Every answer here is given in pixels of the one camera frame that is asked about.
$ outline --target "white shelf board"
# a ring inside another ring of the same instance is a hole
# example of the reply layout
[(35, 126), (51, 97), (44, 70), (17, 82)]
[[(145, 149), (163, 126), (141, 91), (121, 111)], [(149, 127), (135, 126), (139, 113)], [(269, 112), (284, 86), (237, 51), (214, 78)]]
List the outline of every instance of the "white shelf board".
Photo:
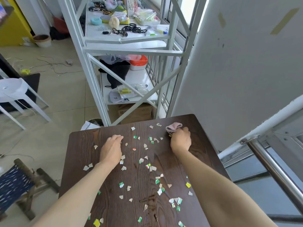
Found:
[[(124, 38), (121, 34), (102, 34), (102, 31), (99, 30), (101, 26), (107, 26), (109, 25), (107, 23), (103, 23), (102, 25), (92, 25), (91, 24), (91, 18), (92, 17), (100, 17), (102, 13), (100, 12), (92, 12), (89, 11), (88, 8), (86, 8), (86, 23), (85, 23), (85, 36), (89, 38), (98, 38), (105, 41), (119, 41), (119, 38)], [(141, 29), (146, 29), (148, 26), (141, 26), (139, 25), (135, 19), (130, 19), (130, 23), (137, 24), (138, 27)], [(119, 25), (119, 30), (121, 30), (125, 25)], [(127, 32), (128, 36), (127, 38), (136, 38), (136, 37), (144, 37), (145, 34), (142, 33), (132, 33)], [(135, 42), (135, 43), (129, 43), (129, 44), (99, 44), (99, 43), (87, 43), (87, 45), (92, 45), (95, 48), (100, 49), (111, 49), (111, 48), (118, 48), (118, 49), (143, 49), (143, 48), (163, 48), (166, 47), (166, 43), (161, 40), (155, 40), (155, 41), (144, 41), (144, 42)]]
[[(137, 70), (137, 71), (129, 70), (127, 72), (125, 81), (128, 84), (147, 84), (147, 89), (149, 91), (151, 91), (153, 89), (153, 85), (150, 82), (150, 79), (149, 79), (145, 69), (144, 70)], [(109, 101), (109, 93), (112, 90), (112, 88), (105, 87), (105, 86), (108, 86), (108, 85), (110, 86), (111, 85), (109, 83), (108, 79), (107, 79), (107, 73), (101, 73), (101, 85), (102, 85), (102, 93), (103, 93), (104, 102), (107, 105), (136, 103), (141, 99), (140, 96), (135, 96), (135, 97), (128, 98), (129, 101), (124, 101), (124, 102), (119, 102), (119, 103), (112, 103), (112, 102)], [(151, 97), (149, 97), (149, 100), (151, 100), (151, 101), (157, 101), (157, 99), (158, 99), (158, 96), (157, 96), (156, 93), (154, 93)]]

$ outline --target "pink cloth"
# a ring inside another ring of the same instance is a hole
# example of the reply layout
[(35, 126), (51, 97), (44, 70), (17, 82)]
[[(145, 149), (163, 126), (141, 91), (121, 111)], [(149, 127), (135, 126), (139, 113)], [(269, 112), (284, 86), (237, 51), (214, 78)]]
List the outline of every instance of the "pink cloth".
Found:
[(182, 127), (182, 123), (174, 122), (173, 124), (167, 126), (165, 129), (168, 133), (176, 132), (178, 128)]

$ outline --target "wooden table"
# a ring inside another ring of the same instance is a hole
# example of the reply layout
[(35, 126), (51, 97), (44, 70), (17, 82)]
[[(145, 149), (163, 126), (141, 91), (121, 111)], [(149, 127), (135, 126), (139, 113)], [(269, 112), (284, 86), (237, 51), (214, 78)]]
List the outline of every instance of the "wooden table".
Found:
[[(170, 137), (165, 126), (173, 122), (180, 122), (189, 128), (192, 139), (190, 152), (229, 178), (193, 114), (73, 132), (68, 141), (59, 196), (89, 173), (90, 170), (83, 170), (85, 165), (98, 163), (100, 149), (108, 137), (114, 134), (124, 136), (121, 145), (122, 154), (125, 155), (124, 164), (118, 164), (105, 180), (100, 189), (101, 195), (96, 195), (91, 219), (85, 226), (93, 226), (93, 221), (102, 217), (104, 223), (101, 227), (176, 227), (179, 221), (188, 227), (209, 226), (194, 190), (186, 187), (185, 183), (189, 180), (170, 148)], [(134, 135), (140, 137), (140, 140), (134, 139)], [(155, 137), (160, 142), (151, 144), (148, 137)], [(144, 149), (144, 144), (147, 144), (148, 150)], [(139, 164), (139, 159), (145, 156), (148, 156), (149, 160)], [(150, 172), (146, 168), (147, 163), (157, 167), (157, 170)], [(121, 171), (122, 166), (126, 166), (127, 170)], [(160, 183), (163, 184), (165, 192), (159, 196), (159, 184), (155, 184), (155, 177), (161, 173), (164, 177), (160, 179)], [(124, 187), (119, 187), (120, 182), (124, 183)], [(127, 186), (131, 186), (130, 191), (127, 191)], [(188, 195), (188, 191), (191, 191), (193, 196)], [(170, 198), (176, 197), (183, 199), (179, 212), (169, 203)]]

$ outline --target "white plastic stool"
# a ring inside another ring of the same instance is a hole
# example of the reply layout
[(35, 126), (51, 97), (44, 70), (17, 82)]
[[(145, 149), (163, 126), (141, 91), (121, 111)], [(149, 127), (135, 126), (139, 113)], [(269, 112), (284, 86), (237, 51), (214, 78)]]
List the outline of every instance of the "white plastic stool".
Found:
[[(32, 108), (36, 109), (36, 111), (39, 112), (48, 122), (50, 122), (51, 119), (47, 116), (47, 114), (45, 114), (45, 112), (25, 94), (28, 89), (48, 106), (48, 104), (22, 78), (8, 78), (0, 80), (0, 103), (9, 102), (14, 108), (23, 114), (24, 110), (15, 102), (15, 100), (23, 99), (30, 106), (32, 106)], [(0, 111), (10, 117), (15, 123), (25, 130), (25, 127), (22, 126), (1, 106)]]

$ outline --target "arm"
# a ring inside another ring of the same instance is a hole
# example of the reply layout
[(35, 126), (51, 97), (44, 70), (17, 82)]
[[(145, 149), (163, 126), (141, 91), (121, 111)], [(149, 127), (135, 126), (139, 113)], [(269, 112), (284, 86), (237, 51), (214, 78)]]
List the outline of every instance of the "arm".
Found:
[(101, 148), (100, 162), (53, 204), (33, 227), (83, 227), (102, 183), (120, 161), (122, 139), (120, 135), (108, 138)]
[(181, 161), (211, 227), (277, 227), (242, 189), (193, 156), (188, 151), (190, 145), (187, 127), (172, 135), (172, 151)]

